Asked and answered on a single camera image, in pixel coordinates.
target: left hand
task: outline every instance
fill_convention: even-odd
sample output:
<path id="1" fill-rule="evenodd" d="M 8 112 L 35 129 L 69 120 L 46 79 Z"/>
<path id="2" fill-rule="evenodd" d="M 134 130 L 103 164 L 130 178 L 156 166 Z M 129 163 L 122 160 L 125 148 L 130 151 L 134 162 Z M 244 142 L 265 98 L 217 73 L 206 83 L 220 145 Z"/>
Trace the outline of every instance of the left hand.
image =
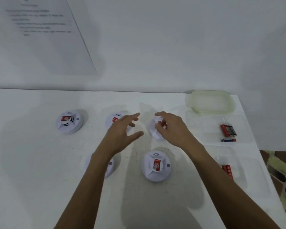
<path id="1" fill-rule="evenodd" d="M 132 121 L 137 121 L 139 115 L 139 112 L 130 116 L 125 115 L 115 121 L 108 129 L 98 149 L 105 150 L 113 156 L 125 149 L 131 142 L 141 137 L 144 134 L 143 131 L 136 132 L 130 136 L 126 134 L 127 126 L 134 127 L 135 124 Z"/>

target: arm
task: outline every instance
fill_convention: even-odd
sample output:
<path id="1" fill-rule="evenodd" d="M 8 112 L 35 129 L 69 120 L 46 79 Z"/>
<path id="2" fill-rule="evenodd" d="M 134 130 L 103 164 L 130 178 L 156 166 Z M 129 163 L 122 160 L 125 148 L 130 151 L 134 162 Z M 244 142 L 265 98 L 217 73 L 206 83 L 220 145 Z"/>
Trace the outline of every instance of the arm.
<path id="1" fill-rule="evenodd" d="M 222 170 L 204 146 L 191 134 L 179 116 L 160 112 L 158 132 L 180 147 L 194 163 L 226 228 L 273 228 L 275 222 Z"/>
<path id="2" fill-rule="evenodd" d="M 126 129 L 137 121 L 140 113 L 123 116 L 114 122 L 91 156 L 88 168 L 54 229 L 93 228 L 99 208 L 105 172 L 114 154 L 143 135 L 127 136 Z"/>

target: smoke detector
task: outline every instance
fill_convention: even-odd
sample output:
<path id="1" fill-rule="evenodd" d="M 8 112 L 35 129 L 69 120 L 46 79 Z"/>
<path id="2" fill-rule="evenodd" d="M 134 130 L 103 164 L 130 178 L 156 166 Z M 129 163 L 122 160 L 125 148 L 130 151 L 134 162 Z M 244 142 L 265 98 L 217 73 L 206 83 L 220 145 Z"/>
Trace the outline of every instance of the smoke detector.
<path id="1" fill-rule="evenodd" d="M 83 117 L 76 111 L 66 111 L 56 119 L 56 128 L 64 135 L 73 134 L 83 125 Z"/>
<path id="2" fill-rule="evenodd" d="M 170 159 L 161 151 L 153 150 L 143 157 L 141 168 L 144 176 L 152 182 L 160 182 L 171 173 Z"/>
<path id="3" fill-rule="evenodd" d="M 124 116 L 123 113 L 121 112 L 115 112 L 110 114 L 109 116 L 107 116 L 107 119 L 105 121 L 105 126 L 107 128 L 107 130 L 110 128 L 110 126 L 116 122 L 117 120 L 119 120 L 120 118 L 122 118 Z M 131 130 L 131 127 L 128 126 L 126 132 L 128 132 L 129 130 Z"/>
<path id="4" fill-rule="evenodd" d="M 88 165 L 90 163 L 90 159 L 91 159 L 91 156 L 92 154 L 86 159 L 85 161 L 85 171 L 87 170 L 88 168 Z M 107 169 L 106 169 L 106 172 L 105 172 L 105 178 L 109 177 L 113 171 L 114 171 L 114 167 L 115 167 L 115 161 L 114 161 L 114 158 L 112 158 L 107 166 Z"/>
<path id="5" fill-rule="evenodd" d="M 161 136 L 161 134 L 157 131 L 157 129 L 156 129 L 156 127 L 155 127 L 156 123 L 159 123 L 159 124 L 160 124 L 160 123 L 162 122 L 162 120 L 163 120 L 162 117 L 154 117 L 154 118 L 150 121 L 150 123 L 148 124 L 148 132 L 149 132 L 149 134 L 150 134 L 152 137 L 156 138 L 157 140 L 165 140 L 165 139 Z"/>

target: hand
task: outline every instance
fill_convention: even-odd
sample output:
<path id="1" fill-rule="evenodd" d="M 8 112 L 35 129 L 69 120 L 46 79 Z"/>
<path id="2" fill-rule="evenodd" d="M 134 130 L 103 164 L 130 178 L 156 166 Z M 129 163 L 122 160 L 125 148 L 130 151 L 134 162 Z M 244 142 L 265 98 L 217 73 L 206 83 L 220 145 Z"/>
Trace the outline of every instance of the hand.
<path id="1" fill-rule="evenodd" d="M 155 116 L 162 117 L 161 124 L 155 127 L 161 136 L 174 146 L 182 150 L 189 150 L 191 145 L 200 145 L 197 139 L 191 134 L 181 117 L 171 113 L 157 112 Z"/>
<path id="2" fill-rule="evenodd" d="M 135 124 L 132 123 L 132 121 L 137 121 L 139 115 L 140 113 L 131 116 L 125 115 L 115 121 L 108 129 L 98 149 L 101 148 L 102 152 L 104 150 L 106 152 L 108 151 L 108 153 L 113 156 L 125 149 L 131 142 L 141 137 L 144 134 L 143 131 L 136 132 L 130 136 L 126 134 L 127 126 L 134 127 Z"/>

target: white tabletop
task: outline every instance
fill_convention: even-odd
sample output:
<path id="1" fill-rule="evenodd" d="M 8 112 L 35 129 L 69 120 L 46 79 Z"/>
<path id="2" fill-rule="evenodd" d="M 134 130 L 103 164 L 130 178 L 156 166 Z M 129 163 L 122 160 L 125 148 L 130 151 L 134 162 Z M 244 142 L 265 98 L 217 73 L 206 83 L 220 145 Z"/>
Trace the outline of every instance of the white tabletop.
<path id="1" fill-rule="evenodd" d="M 53 228 L 83 173 L 84 163 L 106 133 L 116 111 L 141 112 L 136 127 L 145 135 L 115 156 L 117 169 L 104 181 L 95 228 L 225 228 L 194 165 L 167 141 L 151 138 L 146 124 L 157 111 L 177 114 L 214 157 L 239 168 L 236 183 L 281 227 L 286 214 L 237 96 L 229 116 L 197 115 L 186 94 L 75 92 L 0 89 L 0 228 Z M 61 135 L 57 116 L 78 109 L 82 128 Z M 238 142 L 220 142 L 218 123 L 228 121 Z M 141 172 L 143 155 L 168 154 L 172 173 L 151 183 Z"/>

